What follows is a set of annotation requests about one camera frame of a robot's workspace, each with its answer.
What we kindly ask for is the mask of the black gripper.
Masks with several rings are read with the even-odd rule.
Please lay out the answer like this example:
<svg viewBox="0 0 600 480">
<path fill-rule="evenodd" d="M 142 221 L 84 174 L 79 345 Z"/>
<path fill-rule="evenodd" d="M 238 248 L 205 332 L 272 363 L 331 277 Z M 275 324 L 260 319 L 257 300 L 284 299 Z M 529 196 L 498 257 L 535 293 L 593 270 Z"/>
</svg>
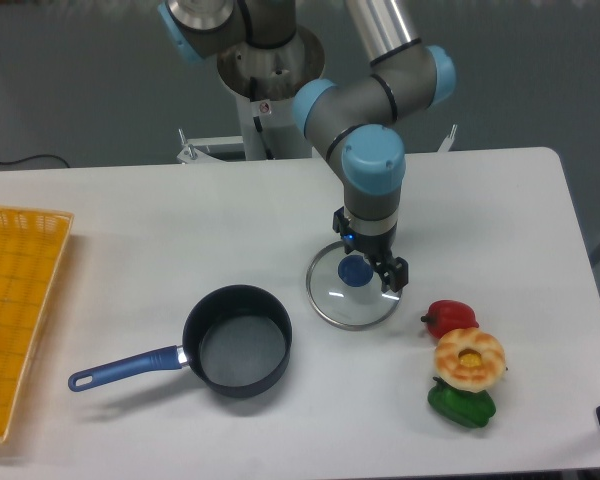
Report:
<svg viewBox="0 0 600 480">
<path fill-rule="evenodd" d="M 345 253 L 360 252 L 381 281 L 382 292 L 400 292 L 409 281 L 409 265 L 391 254 L 395 238 L 397 212 L 380 220 L 356 217 L 347 208 L 333 215 L 333 230 L 340 236 Z"/>
</svg>

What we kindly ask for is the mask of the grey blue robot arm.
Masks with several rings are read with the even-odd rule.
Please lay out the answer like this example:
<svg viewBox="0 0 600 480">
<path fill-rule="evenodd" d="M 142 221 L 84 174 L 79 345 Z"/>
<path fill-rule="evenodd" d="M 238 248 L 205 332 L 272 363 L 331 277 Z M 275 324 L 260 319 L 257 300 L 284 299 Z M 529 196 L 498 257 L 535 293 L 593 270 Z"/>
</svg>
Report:
<svg viewBox="0 0 600 480">
<path fill-rule="evenodd" d="M 404 2 L 346 7 L 371 72 L 345 87 L 324 78 L 322 45 L 292 1 L 164 1 L 158 11 L 186 60 L 215 59 L 247 159 L 317 152 L 326 161 L 344 188 L 333 228 L 345 251 L 362 253 L 382 288 L 396 292 L 408 265 L 391 251 L 406 169 L 393 125 L 448 98 L 456 72 L 442 48 L 422 42 Z"/>
</svg>

